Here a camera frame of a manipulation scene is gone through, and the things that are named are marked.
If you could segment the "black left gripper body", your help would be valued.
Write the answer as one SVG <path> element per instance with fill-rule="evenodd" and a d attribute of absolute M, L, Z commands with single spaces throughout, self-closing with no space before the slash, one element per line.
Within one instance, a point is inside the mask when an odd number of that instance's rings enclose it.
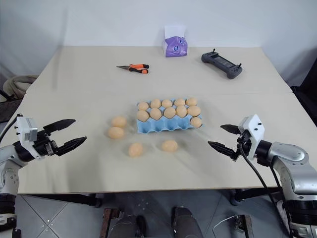
<path fill-rule="evenodd" d="M 62 152 L 57 146 L 56 142 L 50 139 L 50 135 L 55 130 L 41 130 L 37 134 L 37 139 L 33 144 L 33 148 L 38 152 L 40 156 L 46 155 L 58 155 L 61 156 Z"/>

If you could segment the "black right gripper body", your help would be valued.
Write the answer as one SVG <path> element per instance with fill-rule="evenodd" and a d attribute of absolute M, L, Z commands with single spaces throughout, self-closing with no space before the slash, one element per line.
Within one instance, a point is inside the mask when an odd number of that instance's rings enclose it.
<path fill-rule="evenodd" d="M 234 152 L 233 161 L 237 161 L 239 156 L 245 160 L 251 149 L 251 135 L 247 130 L 244 130 L 237 139 L 237 150 Z"/>

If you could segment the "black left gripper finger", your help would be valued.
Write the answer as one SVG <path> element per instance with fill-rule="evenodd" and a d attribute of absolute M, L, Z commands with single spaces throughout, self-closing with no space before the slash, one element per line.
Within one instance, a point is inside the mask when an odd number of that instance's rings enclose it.
<path fill-rule="evenodd" d="M 81 144 L 84 143 L 84 141 L 86 139 L 87 139 L 87 137 L 84 136 L 84 137 L 75 138 L 75 139 L 72 139 L 70 141 L 67 141 L 62 146 L 56 148 L 55 154 L 58 156 L 62 156 L 64 154 L 76 149 L 77 147 L 79 147 Z"/>
<path fill-rule="evenodd" d="M 44 131 L 46 133 L 60 131 L 60 130 L 63 130 L 65 128 L 69 127 L 74 122 L 76 122 L 75 119 L 62 119 L 62 120 L 59 120 L 59 121 L 56 121 L 56 122 L 53 122 L 49 125 L 44 126 Z"/>

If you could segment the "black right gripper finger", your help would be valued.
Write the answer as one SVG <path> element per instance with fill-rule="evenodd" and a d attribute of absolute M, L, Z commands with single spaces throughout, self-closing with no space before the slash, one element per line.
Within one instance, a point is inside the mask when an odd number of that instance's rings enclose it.
<path fill-rule="evenodd" d="M 222 129 L 226 130 L 229 133 L 232 134 L 240 134 L 240 129 L 236 125 L 231 125 L 231 124 L 224 124 L 220 126 Z"/>
<path fill-rule="evenodd" d="M 237 160 L 237 153 L 233 149 L 226 147 L 224 144 L 208 141 L 208 144 L 217 152 L 228 156 L 232 160 Z"/>

